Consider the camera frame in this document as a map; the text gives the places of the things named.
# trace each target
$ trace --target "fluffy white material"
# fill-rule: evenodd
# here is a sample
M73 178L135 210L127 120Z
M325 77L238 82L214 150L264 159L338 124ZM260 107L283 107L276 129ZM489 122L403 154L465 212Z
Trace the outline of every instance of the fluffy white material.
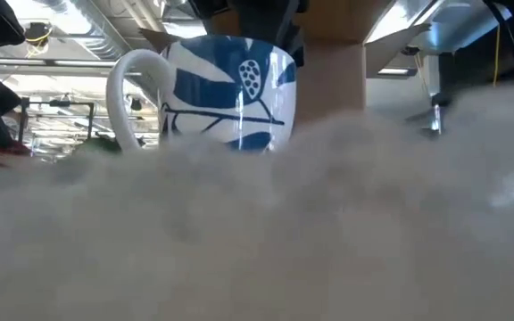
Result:
M514 88L0 173L0 321L514 321Z

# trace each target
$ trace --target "mug handle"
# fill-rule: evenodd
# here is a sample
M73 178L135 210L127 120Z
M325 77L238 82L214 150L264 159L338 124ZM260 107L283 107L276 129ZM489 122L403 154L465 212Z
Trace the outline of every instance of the mug handle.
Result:
M126 53L112 68L106 81L106 109L116 139L122 151L125 152L140 149L126 113L123 93L124 77L134 66L139 71L147 72L152 76L160 88L164 87L170 75L170 63L159 54L145 49Z

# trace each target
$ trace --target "mug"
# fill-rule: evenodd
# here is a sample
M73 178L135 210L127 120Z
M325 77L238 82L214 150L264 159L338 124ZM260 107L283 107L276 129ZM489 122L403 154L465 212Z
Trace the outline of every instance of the mug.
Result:
M276 150L293 130L296 66L290 54L245 37L182 39L162 55L138 49L108 77L106 104L122 150L138 149L122 83L131 67L160 88L161 138L201 134L242 151Z

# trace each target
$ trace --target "ceiling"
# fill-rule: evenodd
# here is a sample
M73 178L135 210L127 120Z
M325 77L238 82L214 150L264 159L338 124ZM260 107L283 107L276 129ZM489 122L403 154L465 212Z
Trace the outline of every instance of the ceiling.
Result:
M43 60L116 60L128 50L152 48L138 33L139 25L150 26L144 15L138 21L123 5L128 1L131 9L140 13L136 0L7 0L14 9L20 23L27 28L31 22L44 22L53 26L49 43L34 52L32 45L23 44L0 48L0 58ZM203 24L194 17L187 4L163 5L162 0L142 0L153 15L153 23L171 34L181 37L196 37L205 34ZM420 35L414 44L431 52L454 51L494 27L494 19L481 0L397 0L379 24L370 40L405 29L414 24L431 23L431 32ZM399 56L391 66L415 67L405 56ZM19 95L33 100L48 101L68 94L72 101L94 102L96 116L106 116L104 108L105 77L108 68L88 67L42 67L17 66L12 63L0 65L0 79ZM125 94L138 98L143 109L135 114L142 116L134 121L137 131L147 138L151 146L156 144L158 121L155 99L157 88L145 75L128 78ZM46 150L51 154L67 152L79 138L86 137L86 108L71 107L67 111L80 119L36 118L29 122L27 138L29 144L66 145L66 148ZM57 113L48 105L33 105L30 113ZM93 131L113 136L107 119L98 119Z

